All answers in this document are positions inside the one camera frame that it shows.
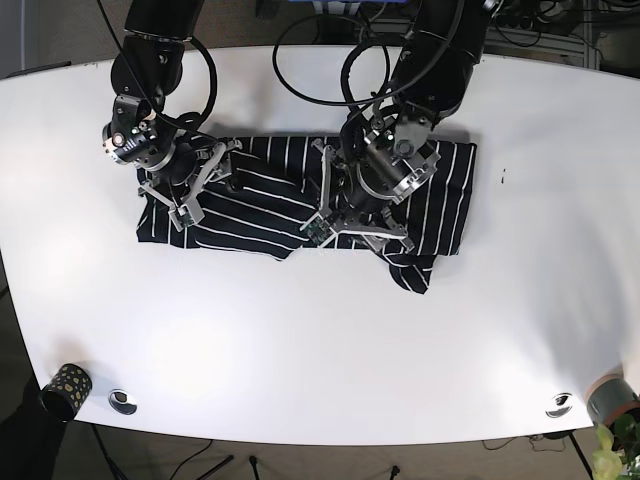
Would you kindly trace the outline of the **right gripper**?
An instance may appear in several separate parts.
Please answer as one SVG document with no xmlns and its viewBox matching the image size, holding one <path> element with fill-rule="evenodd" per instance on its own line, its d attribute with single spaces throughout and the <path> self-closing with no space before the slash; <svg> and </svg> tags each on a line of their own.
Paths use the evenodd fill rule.
<svg viewBox="0 0 640 480">
<path fill-rule="evenodd" d="M 242 146 L 239 139 L 178 142 L 171 146 L 166 160 L 147 170 L 148 177 L 140 182 L 138 195 L 151 196 L 165 206 L 178 232 L 195 226 L 204 219 L 197 197 L 208 183 L 218 181 L 231 194 L 244 191 L 246 183 L 230 158 L 230 153 Z"/>
</svg>

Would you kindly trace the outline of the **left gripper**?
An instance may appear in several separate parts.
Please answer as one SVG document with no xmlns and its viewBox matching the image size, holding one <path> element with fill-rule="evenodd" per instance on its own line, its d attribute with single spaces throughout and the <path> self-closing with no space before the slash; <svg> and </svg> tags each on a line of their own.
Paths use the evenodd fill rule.
<svg viewBox="0 0 640 480">
<path fill-rule="evenodd" d="M 344 160 L 331 145 L 315 140 L 321 153 L 318 210 L 304 223 L 304 234 L 319 248 L 337 244 L 339 237 L 357 237 L 379 254 L 390 241 L 410 252 L 415 244 L 406 226 L 393 218 L 389 199 L 377 198 L 359 182 L 360 166 Z"/>
</svg>

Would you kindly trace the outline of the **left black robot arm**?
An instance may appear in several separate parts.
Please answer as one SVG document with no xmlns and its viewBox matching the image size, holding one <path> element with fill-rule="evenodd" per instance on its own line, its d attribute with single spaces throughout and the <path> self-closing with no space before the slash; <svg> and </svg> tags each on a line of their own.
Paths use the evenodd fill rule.
<svg viewBox="0 0 640 480">
<path fill-rule="evenodd" d="M 415 251 L 409 223 L 395 218 L 401 205 L 437 171 L 433 129 L 459 108 L 499 1 L 424 1 L 397 63 L 366 117 L 353 108 L 340 146 L 321 140 L 318 211 L 300 228 L 316 247 L 357 237 L 377 254 L 397 242 Z"/>
</svg>

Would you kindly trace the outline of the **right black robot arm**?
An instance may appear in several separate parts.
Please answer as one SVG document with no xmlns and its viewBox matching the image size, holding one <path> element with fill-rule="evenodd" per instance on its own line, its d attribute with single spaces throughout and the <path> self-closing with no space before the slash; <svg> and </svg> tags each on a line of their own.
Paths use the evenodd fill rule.
<svg viewBox="0 0 640 480">
<path fill-rule="evenodd" d="M 115 42 L 115 100 L 112 119 L 102 133 L 105 153 L 118 164 L 140 170 L 140 195 L 165 206 L 177 231 L 203 220 L 199 194 L 209 182 L 232 176 L 229 155 L 242 146 L 238 140 L 218 139 L 201 130 L 215 106 L 218 87 L 214 60 L 194 36 L 202 6 L 200 1 L 132 2 L 126 35 Z M 188 45 L 205 60 L 209 94 L 202 111 L 172 117 L 164 108 L 181 81 Z"/>
</svg>

